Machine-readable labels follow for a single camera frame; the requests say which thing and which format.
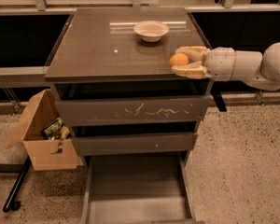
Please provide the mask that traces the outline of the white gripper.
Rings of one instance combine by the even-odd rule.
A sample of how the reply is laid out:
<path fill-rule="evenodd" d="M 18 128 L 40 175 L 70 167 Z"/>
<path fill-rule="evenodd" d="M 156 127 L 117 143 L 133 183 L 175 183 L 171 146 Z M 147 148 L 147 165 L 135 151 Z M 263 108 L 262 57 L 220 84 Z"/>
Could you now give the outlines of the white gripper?
<path fill-rule="evenodd" d="M 172 70 L 178 76 L 202 79 L 206 78 L 207 73 L 217 81 L 228 81 L 232 77 L 235 66 L 235 50 L 232 48 L 210 50 L 204 46 L 189 46 L 180 47 L 175 52 L 184 53 L 192 62 L 195 62 L 187 65 L 174 65 Z"/>

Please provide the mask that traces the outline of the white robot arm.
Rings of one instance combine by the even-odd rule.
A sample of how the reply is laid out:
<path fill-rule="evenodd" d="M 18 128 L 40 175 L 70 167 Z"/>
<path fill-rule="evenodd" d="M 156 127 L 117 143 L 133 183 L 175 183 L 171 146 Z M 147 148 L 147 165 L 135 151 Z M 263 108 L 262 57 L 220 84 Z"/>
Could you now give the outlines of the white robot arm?
<path fill-rule="evenodd" d="M 264 53 L 222 47 L 180 47 L 169 64 L 181 77 L 236 80 L 266 91 L 280 89 L 280 42 L 270 45 Z"/>

